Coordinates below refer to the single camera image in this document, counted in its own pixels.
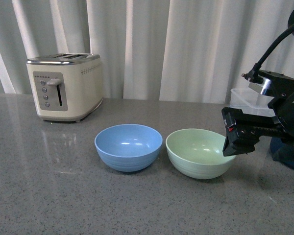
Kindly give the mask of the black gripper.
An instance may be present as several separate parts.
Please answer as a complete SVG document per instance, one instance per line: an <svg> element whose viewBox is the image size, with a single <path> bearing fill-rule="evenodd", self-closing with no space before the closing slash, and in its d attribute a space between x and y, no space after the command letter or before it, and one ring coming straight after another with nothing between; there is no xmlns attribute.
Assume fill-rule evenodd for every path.
<svg viewBox="0 0 294 235"><path fill-rule="evenodd" d="M265 70L258 71L258 76L263 79L260 94L273 97L268 107L274 110L281 125L275 123L273 117L223 108L226 139L222 152L225 157L253 152L261 136L287 139L289 134L294 138L294 79Z"/></svg>

